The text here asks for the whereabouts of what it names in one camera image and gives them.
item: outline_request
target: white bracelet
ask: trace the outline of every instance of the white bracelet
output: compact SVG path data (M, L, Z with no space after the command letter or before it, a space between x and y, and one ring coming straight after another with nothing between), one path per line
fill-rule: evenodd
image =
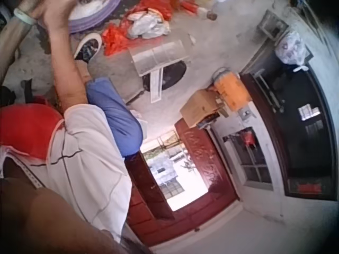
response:
M14 15L28 25L34 25L37 22L35 19L29 17L26 13L24 13L22 10L18 8L14 9Z

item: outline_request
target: blue shorts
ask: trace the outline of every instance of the blue shorts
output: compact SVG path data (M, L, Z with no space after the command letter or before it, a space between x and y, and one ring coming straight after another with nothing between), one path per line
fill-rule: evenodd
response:
M88 102L103 110L123 157L134 155L140 150L144 139L138 120L127 109L112 82L98 78L87 83Z

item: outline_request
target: shoe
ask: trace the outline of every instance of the shoe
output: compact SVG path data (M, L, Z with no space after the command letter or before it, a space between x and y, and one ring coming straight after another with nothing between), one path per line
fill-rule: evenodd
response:
M98 54L102 46L101 35L98 33L90 33L82 39L75 51L74 59L83 60L89 63L90 60Z

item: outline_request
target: white plastic bag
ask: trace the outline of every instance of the white plastic bag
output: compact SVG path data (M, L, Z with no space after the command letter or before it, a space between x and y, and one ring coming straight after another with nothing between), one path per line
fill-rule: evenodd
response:
M307 48L300 34L296 31L289 32L282 38L275 49L275 54L284 64L299 65L294 72L301 69L308 70L308 67L304 66Z

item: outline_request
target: red plastic bag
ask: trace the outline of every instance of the red plastic bag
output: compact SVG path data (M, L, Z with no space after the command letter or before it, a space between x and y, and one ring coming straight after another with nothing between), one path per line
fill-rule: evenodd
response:
M127 20L127 16L134 12L146 11L148 8L161 12L167 21L172 18L170 0L141 0L138 5L126 13L119 26L110 24L102 33L102 39L105 44L105 56L111 56L119 51L140 45L144 41L143 39L130 40L127 38L128 29L132 25L132 22Z

